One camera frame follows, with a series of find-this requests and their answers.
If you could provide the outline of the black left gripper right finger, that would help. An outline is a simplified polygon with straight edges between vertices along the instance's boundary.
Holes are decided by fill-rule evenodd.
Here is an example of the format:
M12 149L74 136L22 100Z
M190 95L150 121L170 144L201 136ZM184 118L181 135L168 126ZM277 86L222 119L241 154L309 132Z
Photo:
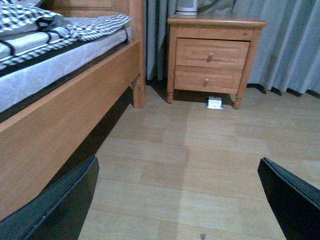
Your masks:
M257 169L265 196L287 240L320 238L320 190L264 157Z

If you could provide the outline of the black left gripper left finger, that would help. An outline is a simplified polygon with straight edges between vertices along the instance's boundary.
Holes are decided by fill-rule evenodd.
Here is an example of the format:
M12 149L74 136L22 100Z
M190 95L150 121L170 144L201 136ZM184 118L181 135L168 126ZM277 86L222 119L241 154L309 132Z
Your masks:
M2 240L77 240L91 206L99 162L91 156L0 222Z

